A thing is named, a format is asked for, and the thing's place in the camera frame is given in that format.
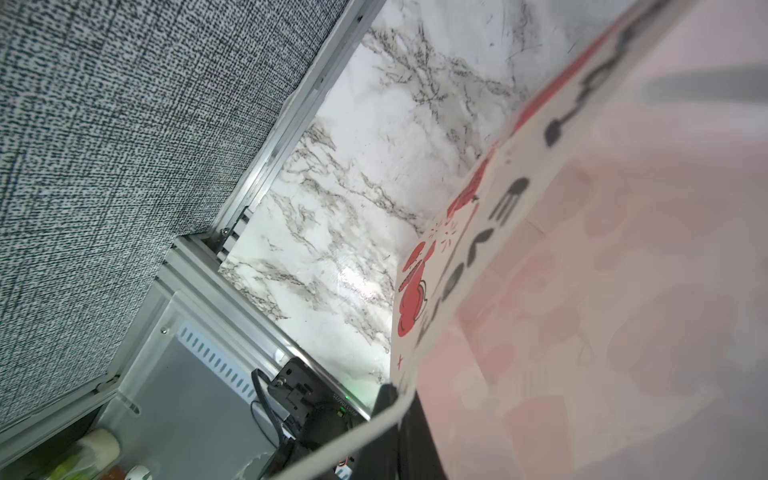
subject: black lettering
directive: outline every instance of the black lettering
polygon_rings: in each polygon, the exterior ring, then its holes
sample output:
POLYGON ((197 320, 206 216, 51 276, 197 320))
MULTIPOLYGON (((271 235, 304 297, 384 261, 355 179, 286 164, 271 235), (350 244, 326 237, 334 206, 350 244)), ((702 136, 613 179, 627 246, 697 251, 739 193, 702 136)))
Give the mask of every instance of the black lettering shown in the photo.
POLYGON ((453 273, 451 273, 451 276, 449 276, 448 279, 445 281, 445 288, 442 289, 443 300, 448 298, 448 295, 450 295, 453 289, 456 288, 456 284, 458 283, 458 280, 462 278, 462 273, 464 273, 464 262, 461 262, 459 265, 457 265, 456 270, 453 270, 453 273))
POLYGON ((424 334, 427 333, 429 326, 431 326, 432 322, 435 321, 435 317, 437 316, 437 308, 439 306, 440 306, 440 297, 438 297, 437 301, 435 302, 435 309, 432 311, 432 316, 429 317, 429 321, 425 321, 422 323, 422 328, 419 330, 419 338, 416 339, 416 345, 422 342, 422 338, 424 338, 424 334))
POLYGON ((488 219, 493 220, 493 217, 496 217, 496 221, 501 221, 502 226, 504 226, 512 211, 515 209, 515 205, 518 204, 520 196, 525 189, 528 188, 530 183, 531 181, 525 177, 520 177, 512 182, 512 185, 510 185, 507 191, 504 192, 502 199, 499 200, 493 208, 491 216, 488 217, 488 219))
POLYGON ((547 147, 551 148, 562 136, 562 128, 568 121, 575 117, 587 104, 589 97, 596 92, 600 86, 611 76, 613 70, 629 51, 630 43, 641 34, 651 21, 667 6, 669 0, 659 0, 651 5, 642 15, 638 16, 619 34, 614 54, 608 60, 598 65, 590 71, 581 81, 581 91, 576 97, 576 105, 562 118, 554 118, 544 130, 544 141, 547 147))
POLYGON ((487 242, 489 238, 491 238, 491 235, 493 234, 493 229, 489 228, 487 230, 483 230, 482 232, 478 233, 477 237, 472 241, 472 245, 469 246, 469 255, 467 256, 467 268, 471 267, 472 264, 475 262, 475 258, 477 257, 477 244, 478 243, 484 243, 487 242))

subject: white marble surface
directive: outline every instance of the white marble surface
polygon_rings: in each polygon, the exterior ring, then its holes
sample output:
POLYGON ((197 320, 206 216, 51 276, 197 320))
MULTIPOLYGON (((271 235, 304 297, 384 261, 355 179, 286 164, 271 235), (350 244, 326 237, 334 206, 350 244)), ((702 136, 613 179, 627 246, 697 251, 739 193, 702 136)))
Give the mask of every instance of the white marble surface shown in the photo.
POLYGON ((627 0, 389 0, 221 273, 372 405, 396 268, 515 109, 627 0))

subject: ventilation slot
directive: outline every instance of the ventilation slot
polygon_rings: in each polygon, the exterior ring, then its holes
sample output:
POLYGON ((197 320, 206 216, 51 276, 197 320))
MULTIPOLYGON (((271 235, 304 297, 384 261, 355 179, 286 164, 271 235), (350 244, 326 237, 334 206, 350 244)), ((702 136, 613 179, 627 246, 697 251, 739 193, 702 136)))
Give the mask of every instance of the ventilation slot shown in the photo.
POLYGON ((189 323, 182 325, 177 338, 241 399, 250 403, 256 398, 256 392, 250 384, 250 373, 232 363, 218 346, 215 346, 192 325, 189 323))

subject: gray textured fabric wall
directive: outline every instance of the gray textured fabric wall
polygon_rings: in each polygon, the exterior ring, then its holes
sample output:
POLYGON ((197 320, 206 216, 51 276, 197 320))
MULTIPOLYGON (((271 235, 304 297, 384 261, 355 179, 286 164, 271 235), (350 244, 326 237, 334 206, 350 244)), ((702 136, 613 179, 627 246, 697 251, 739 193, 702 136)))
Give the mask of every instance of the gray textured fabric wall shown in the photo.
POLYGON ((0 0, 0 428, 105 373, 346 0, 0 0))

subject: black cable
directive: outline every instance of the black cable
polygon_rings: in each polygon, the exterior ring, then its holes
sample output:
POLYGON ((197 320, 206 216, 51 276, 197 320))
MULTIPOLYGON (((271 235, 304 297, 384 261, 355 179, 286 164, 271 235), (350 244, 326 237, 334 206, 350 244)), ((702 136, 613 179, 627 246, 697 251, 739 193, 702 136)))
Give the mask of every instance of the black cable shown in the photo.
MULTIPOLYGON (((259 402, 258 400, 253 400, 251 403, 255 403, 257 405, 261 405, 261 402, 259 402)), ((290 434, 290 436, 293 437, 293 438, 296 438, 296 432, 294 432, 293 431, 293 427, 286 422, 287 419, 286 420, 281 419, 280 416, 277 414, 277 412, 275 412, 274 409, 272 411, 275 413, 275 416, 277 417, 277 421, 280 422, 280 424, 283 426, 283 428, 285 430, 288 430, 288 433, 290 434)))
MULTIPOLYGON (((261 379, 269 378, 260 369, 256 370, 256 374, 261 379)), ((272 422, 272 426, 275 428, 275 432, 277 432, 278 443, 280 444, 280 446, 283 446, 286 443, 286 436, 283 434, 283 429, 280 428, 280 423, 277 421, 277 417, 275 416, 275 412, 272 411, 272 407, 270 407, 270 404, 266 402, 266 395, 264 395, 264 389, 261 388, 261 382, 259 382, 259 379, 254 379, 254 380, 255 381, 253 382, 253 387, 256 390, 256 395, 259 397, 259 402, 261 403, 261 406, 264 408, 264 412, 266 413, 266 416, 269 417, 270 422, 272 422)))
POLYGON ((271 440, 271 439, 270 439, 270 437, 269 437, 269 436, 266 434, 266 432, 264 431, 264 429, 262 429, 262 428, 261 428, 261 424, 260 424, 260 423, 259 423, 259 421, 257 420, 257 418, 256 418, 256 414, 255 414, 255 413, 253 413, 253 404, 254 404, 254 403, 258 403, 259 405, 261 405, 261 402, 259 402, 258 400, 253 400, 253 401, 250 403, 250 416, 252 416, 252 417, 253 417, 253 421, 254 421, 254 422, 256 422, 256 426, 257 426, 257 427, 259 427, 259 430, 261 430, 261 434, 262 434, 262 435, 264 435, 264 438, 265 438, 265 439, 266 439, 266 440, 267 440, 267 441, 270 443, 270 445, 272 445, 272 446, 273 446, 273 447, 276 449, 276 448, 277 448, 277 445, 275 445, 275 444, 272 442, 272 440, 271 440))

